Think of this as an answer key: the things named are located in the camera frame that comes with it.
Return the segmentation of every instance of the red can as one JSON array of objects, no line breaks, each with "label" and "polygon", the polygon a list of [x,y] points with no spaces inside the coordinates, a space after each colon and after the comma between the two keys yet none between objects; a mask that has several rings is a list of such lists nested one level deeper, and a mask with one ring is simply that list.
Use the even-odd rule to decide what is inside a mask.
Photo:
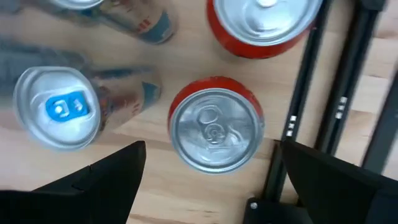
[{"label": "red can", "polygon": [[264,115],[245,86],[226,77],[210,77],[183,88],[168,116],[174,148],[190,166],[224,174],[247,163],[264,135]]},{"label": "red can", "polygon": [[207,0],[220,44],[246,58],[269,58],[292,48],[308,30],[322,0]]}]

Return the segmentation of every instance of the wooden surface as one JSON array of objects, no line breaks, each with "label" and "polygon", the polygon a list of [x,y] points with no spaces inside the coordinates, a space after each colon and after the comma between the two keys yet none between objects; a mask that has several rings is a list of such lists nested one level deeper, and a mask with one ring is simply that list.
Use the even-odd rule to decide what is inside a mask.
[{"label": "wooden surface", "polygon": [[[147,143],[146,168],[128,223],[241,223],[247,197],[262,190],[272,139],[282,134],[305,39],[275,58],[238,58],[223,50],[213,37],[205,19],[204,0],[174,0],[174,6],[179,16],[178,31],[159,46],[143,44],[105,26],[75,27],[31,9],[18,16],[0,17],[0,34],[83,52],[102,67],[156,65],[164,83],[157,105],[73,153],[42,148],[19,127],[11,109],[2,109],[0,188],[35,189],[143,139]],[[298,136],[298,141],[308,146],[315,142],[351,11],[351,1],[336,0],[330,14]],[[356,165],[372,134],[397,60],[397,15],[398,0],[391,0],[374,35],[336,155]],[[166,111],[177,92],[196,79],[212,75],[225,75],[245,84],[259,99],[266,118],[264,142],[254,159],[228,175],[205,175],[189,168],[170,145],[166,129]],[[394,171],[397,167],[398,149],[389,159],[386,175],[398,178]],[[296,197],[287,180],[283,201],[294,202]]]}]

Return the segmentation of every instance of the blue and white can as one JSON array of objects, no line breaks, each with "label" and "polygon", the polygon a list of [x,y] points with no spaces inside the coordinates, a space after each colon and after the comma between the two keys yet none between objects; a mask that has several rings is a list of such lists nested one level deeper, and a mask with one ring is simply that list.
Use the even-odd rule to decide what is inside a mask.
[{"label": "blue and white can", "polygon": [[159,44],[175,30],[170,12],[154,0],[51,0],[58,7],[78,11],[114,29]]},{"label": "blue and white can", "polygon": [[75,151],[153,105],[160,91],[149,67],[85,75],[69,67],[32,67],[19,78],[13,100],[19,121],[36,139]]}]

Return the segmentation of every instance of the aluminum can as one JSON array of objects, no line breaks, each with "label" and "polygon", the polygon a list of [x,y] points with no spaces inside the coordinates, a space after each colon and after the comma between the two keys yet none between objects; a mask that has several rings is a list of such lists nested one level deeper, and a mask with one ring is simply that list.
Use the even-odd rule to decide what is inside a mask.
[{"label": "aluminum can", "polygon": [[123,31],[151,44],[166,41],[174,23],[165,7],[154,0],[50,0],[59,7],[80,11],[83,16]]},{"label": "aluminum can", "polygon": [[86,75],[68,67],[32,67],[19,78],[13,103],[18,120],[35,138],[53,149],[74,151],[159,96],[160,81],[149,67]]},{"label": "aluminum can", "polygon": [[232,54],[269,58],[292,48],[309,30],[322,0],[207,0],[207,18]]},{"label": "aluminum can", "polygon": [[264,135],[260,103],[245,86],[210,77],[183,88],[168,116],[173,147],[188,165],[207,174],[224,174],[247,163]]}]

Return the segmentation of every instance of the silver can lid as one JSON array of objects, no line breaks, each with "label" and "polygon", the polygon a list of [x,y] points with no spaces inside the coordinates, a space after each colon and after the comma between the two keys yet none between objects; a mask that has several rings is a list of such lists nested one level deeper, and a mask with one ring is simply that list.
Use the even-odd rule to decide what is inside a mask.
[{"label": "silver can lid", "polygon": [[277,45],[301,34],[322,0],[214,0],[224,28],[250,45]]},{"label": "silver can lid", "polygon": [[104,0],[50,0],[54,4],[74,10],[90,9],[101,4]]},{"label": "silver can lid", "polygon": [[175,109],[172,144],[181,158],[207,174],[244,165],[257,151],[264,120],[245,97],[222,88],[198,91]]},{"label": "silver can lid", "polygon": [[14,107],[21,124],[51,148],[72,151],[100,128],[100,104],[90,81],[68,67],[32,67],[18,79]]}]

